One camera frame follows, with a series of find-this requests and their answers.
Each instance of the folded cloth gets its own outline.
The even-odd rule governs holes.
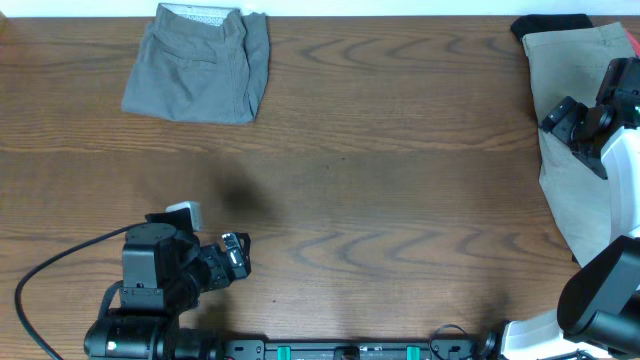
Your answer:
[[[122,110],[223,124],[253,120],[267,85],[269,38],[262,14],[231,11],[220,26],[158,5],[125,89]]]
[[[567,15],[525,15],[511,25],[511,32],[522,42],[527,34],[545,31],[575,30],[592,28],[591,20],[585,14]]]
[[[540,123],[565,96],[592,107],[609,61],[634,56],[620,23],[525,35],[531,91]],[[553,217],[581,266],[609,245],[609,184],[553,134],[538,131],[540,185]]]

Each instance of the wooden table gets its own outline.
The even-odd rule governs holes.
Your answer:
[[[426,338],[553,308],[578,267],[538,185],[513,20],[270,19],[258,119],[221,126],[120,111],[148,19],[12,19],[0,48],[0,357],[44,357],[13,309],[29,269],[186,199],[202,204],[204,243],[246,231],[254,246],[250,278],[203,295],[184,326]],[[122,244],[26,287],[29,318],[63,356],[84,357]]]

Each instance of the white wall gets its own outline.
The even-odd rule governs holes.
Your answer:
[[[167,0],[235,7],[271,16],[640,15],[639,0]],[[153,16],[153,0],[0,0],[8,17]]]

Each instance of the light gray fabric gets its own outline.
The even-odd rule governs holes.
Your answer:
[[[269,62],[266,17],[232,11],[221,26],[158,5],[147,26],[122,110],[174,121],[242,124],[264,96]]]
[[[592,107],[609,61],[635,56],[620,23],[550,31],[522,40],[529,58],[538,123],[565,96]],[[540,186],[553,217],[581,266],[609,245],[609,184],[576,159],[551,133],[538,131]]]

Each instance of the black cloth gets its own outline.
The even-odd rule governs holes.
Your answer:
[[[527,34],[545,31],[561,31],[592,28],[593,24],[585,14],[569,15],[526,15],[511,25],[511,32],[522,42]]]

